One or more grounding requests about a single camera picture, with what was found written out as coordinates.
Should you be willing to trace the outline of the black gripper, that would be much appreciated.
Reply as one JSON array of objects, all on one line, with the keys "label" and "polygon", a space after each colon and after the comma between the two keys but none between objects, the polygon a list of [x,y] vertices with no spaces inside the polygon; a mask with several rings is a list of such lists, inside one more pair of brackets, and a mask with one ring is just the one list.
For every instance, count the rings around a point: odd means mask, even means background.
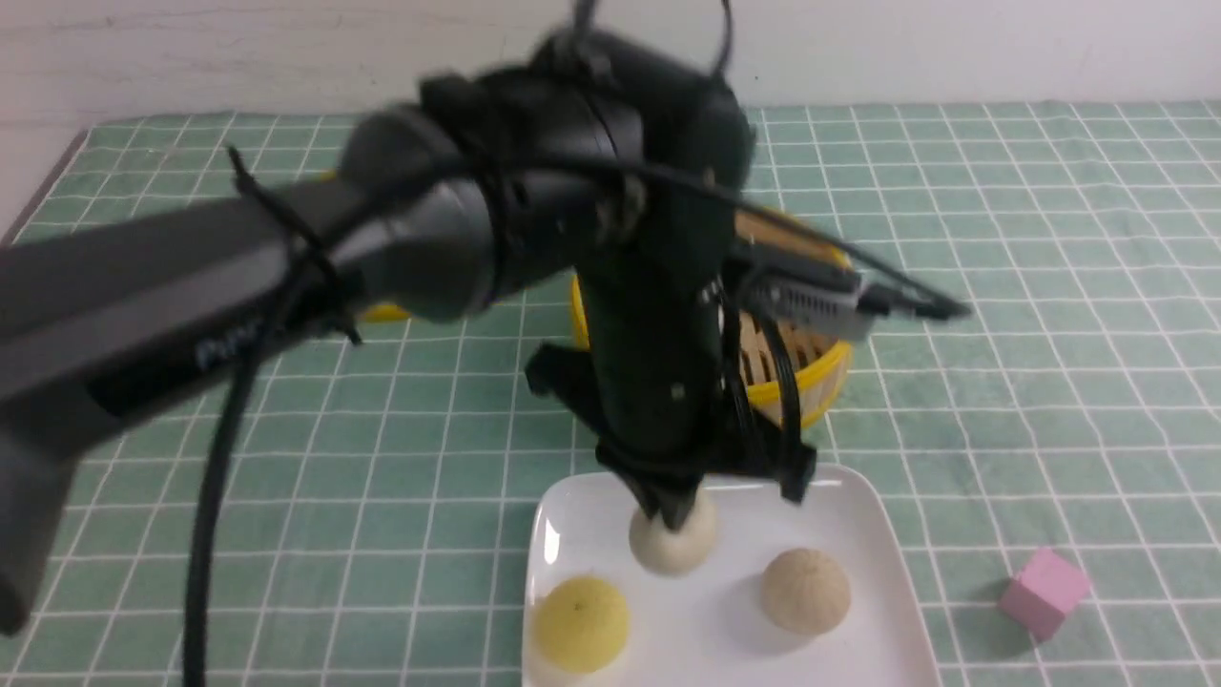
[{"label": "black gripper", "polygon": [[597,436],[597,460],[646,519],[687,523],[708,473],[772,480],[802,503],[817,464],[799,427],[777,427],[746,400],[735,369],[736,314],[720,290],[740,204],[664,199],[632,229],[610,229],[593,203],[523,214],[525,286],[574,268],[585,349],[542,344],[527,388]]}]

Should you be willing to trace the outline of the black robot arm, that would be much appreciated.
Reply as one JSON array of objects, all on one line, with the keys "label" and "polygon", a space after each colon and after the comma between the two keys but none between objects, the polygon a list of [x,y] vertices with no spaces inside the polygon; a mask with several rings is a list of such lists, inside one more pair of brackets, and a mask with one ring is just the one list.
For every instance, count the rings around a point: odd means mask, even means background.
[{"label": "black robot arm", "polygon": [[2,635],[31,620],[79,462],[223,379],[193,531],[205,617],[219,495],[256,371],[302,340],[358,338],[393,301],[448,323],[574,268],[591,336],[527,361],[645,513],[684,521],[707,473],[801,503],[814,451],[730,397],[737,238],[755,134],[719,67],[602,31],[527,63],[435,74],[355,127],[339,170],[280,187],[231,153],[231,198],[2,253]]}]

